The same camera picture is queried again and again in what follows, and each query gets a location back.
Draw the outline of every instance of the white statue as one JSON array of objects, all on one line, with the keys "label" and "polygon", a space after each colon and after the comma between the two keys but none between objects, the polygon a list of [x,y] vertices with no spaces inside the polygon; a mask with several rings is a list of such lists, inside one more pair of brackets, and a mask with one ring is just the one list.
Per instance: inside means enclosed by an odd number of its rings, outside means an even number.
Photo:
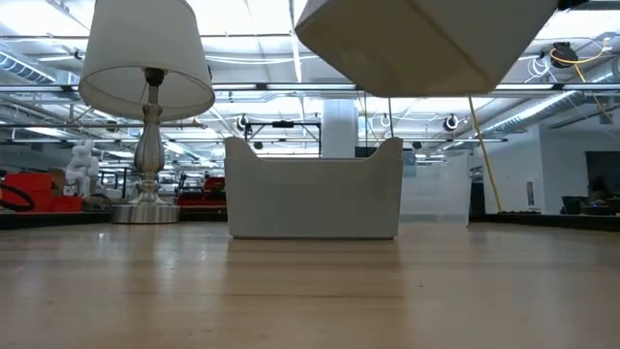
[{"label": "white statue", "polygon": [[92,156],[93,141],[84,141],[71,150],[73,158],[65,170],[67,184],[63,189],[64,196],[90,196],[90,180],[99,173],[99,160]]}]

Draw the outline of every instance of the wooden pole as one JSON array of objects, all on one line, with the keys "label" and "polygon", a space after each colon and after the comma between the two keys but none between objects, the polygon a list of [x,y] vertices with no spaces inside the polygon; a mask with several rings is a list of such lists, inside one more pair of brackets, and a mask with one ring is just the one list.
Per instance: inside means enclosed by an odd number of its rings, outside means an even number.
[{"label": "wooden pole", "polygon": [[467,96],[469,98],[469,108],[472,111],[472,117],[474,118],[474,127],[476,128],[476,134],[478,139],[480,140],[480,146],[482,147],[482,154],[484,155],[484,162],[486,163],[486,169],[488,171],[488,178],[491,180],[491,187],[493,187],[493,194],[495,194],[495,203],[497,204],[497,211],[501,212],[502,202],[500,201],[500,194],[497,192],[497,186],[495,185],[495,178],[493,177],[493,169],[491,168],[491,162],[488,159],[488,154],[486,153],[486,145],[484,145],[484,140],[482,139],[482,132],[480,125],[478,124],[478,118],[476,117],[476,110],[474,109],[474,102],[472,101],[472,95]]}]

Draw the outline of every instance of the pole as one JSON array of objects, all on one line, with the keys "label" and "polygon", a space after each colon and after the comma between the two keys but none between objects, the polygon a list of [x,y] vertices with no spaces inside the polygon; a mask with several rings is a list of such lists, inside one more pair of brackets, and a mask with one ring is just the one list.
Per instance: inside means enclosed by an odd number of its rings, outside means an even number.
[{"label": "pole", "polygon": [[478,139],[480,140],[480,146],[482,147],[482,154],[484,155],[484,162],[486,163],[486,169],[488,171],[488,178],[491,181],[491,186],[493,187],[493,194],[495,195],[495,203],[497,204],[498,212],[503,211],[502,202],[500,201],[500,194],[497,192],[497,186],[495,185],[495,178],[493,177],[493,169],[491,168],[491,161],[488,159],[488,154],[486,153],[486,145],[484,145],[484,140],[482,139],[482,132],[480,125],[478,124],[478,118],[476,117],[476,110],[474,109],[474,102],[472,101],[472,95],[467,95],[469,97],[469,108],[472,111],[472,118],[474,118],[474,126],[476,127],[476,133],[478,135]]},{"label": "pole", "polygon": [[127,191],[127,169],[123,169],[123,199],[125,199],[126,191]]}]

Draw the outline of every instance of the table lamp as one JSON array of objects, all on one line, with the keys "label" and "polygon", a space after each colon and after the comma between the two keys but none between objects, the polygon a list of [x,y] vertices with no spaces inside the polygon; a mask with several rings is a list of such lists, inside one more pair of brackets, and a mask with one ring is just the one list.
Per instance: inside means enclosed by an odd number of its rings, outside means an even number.
[{"label": "table lamp", "polygon": [[191,117],[215,102],[196,16],[185,0],[99,0],[79,94],[90,107],[143,120],[134,165],[139,196],[116,206],[115,223],[172,223],[178,206],[163,202],[162,121]]},{"label": "table lamp", "polygon": [[493,90],[557,8],[558,0],[308,0],[295,32],[375,96],[463,96]]}]

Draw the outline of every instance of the black wire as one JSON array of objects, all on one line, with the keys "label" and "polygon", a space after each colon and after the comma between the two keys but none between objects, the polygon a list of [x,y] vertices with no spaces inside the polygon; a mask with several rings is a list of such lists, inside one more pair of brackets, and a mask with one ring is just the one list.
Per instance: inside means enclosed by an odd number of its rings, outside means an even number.
[{"label": "black wire", "polygon": [[364,130],[366,130],[366,157],[368,157],[368,106],[366,105],[366,91],[364,90],[364,117],[366,123],[364,124]]},{"label": "black wire", "polygon": [[391,98],[387,98],[387,108],[389,111],[389,131],[391,132],[391,137],[394,138],[394,123],[391,121]]},{"label": "black wire", "polygon": [[35,202],[32,200],[32,198],[28,194],[24,193],[23,191],[17,188],[14,188],[12,186],[8,186],[6,184],[2,184],[2,183],[0,183],[0,189],[7,191],[7,192],[13,192],[15,195],[19,196],[21,199],[23,199],[27,203],[26,205],[15,205],[15,204],[7,203],[4,200],[0,200],[0,206],[3,206],[4,208],[12,209],[15,212],[27,212],[35,208]]}]

